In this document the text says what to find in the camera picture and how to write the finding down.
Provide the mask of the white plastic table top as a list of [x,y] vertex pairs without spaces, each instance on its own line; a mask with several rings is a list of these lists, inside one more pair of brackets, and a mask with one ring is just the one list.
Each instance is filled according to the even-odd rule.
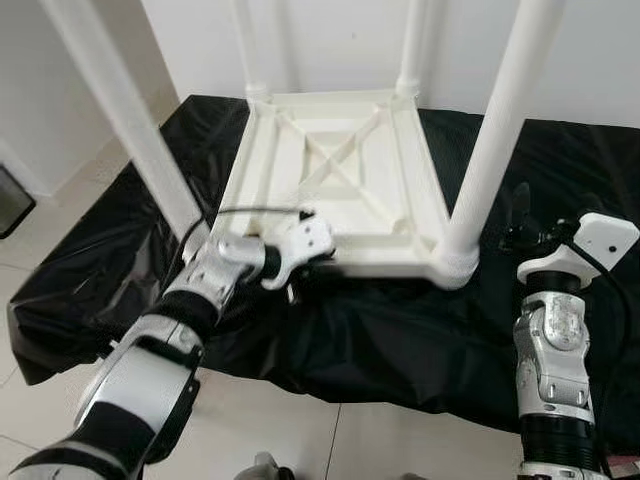
[[307,210],[332,224],[340,273],[431,283],[451,216],[416,102],[394,90],[250,101],[220,205],[216,233],[269,241]]

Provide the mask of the black table cloth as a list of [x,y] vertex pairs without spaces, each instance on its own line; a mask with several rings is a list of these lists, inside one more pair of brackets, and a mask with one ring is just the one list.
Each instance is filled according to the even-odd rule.
[[[250,115],[243,99],[192,95],[160,127],[202,210],[223,195]],[[445,198],[452,207],[483,116],[420,109]],[[303,276],[288,305],[279,291],[237,294],[205,340],[202,366],[270,381],[338,403],[387,402],[452,413],[516,433],[512,330],[525,288],[521,260],[500,252],[517,184],[531,188],[530,219],[547,228],[579,215],[582,198],[639,224],[640,129],[526,120],[481,237],[479,266],[457,291],[420,278]],[[0,294],[20,378],[36,385],[109,355],[155,302],[179,236],[132,165],[116,175],[12,294]],[[611,285],[585,291],[588,371],[596,428],[611,453],[637,453],[637,306]]]

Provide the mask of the grey left robot leg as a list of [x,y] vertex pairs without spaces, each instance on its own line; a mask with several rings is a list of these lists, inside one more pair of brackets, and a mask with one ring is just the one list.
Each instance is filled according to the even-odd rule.
[[239,471],[232,480],[297,480],[292,468],[279,465],[268,452],[259,452],[251,466]]

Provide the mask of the steel pedal trash bin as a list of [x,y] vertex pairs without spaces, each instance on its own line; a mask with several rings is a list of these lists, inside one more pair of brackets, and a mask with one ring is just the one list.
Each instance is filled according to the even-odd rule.
[[0,165],[0,241],[12,236],[36,206],[35,197],[20,186],[4,165]]

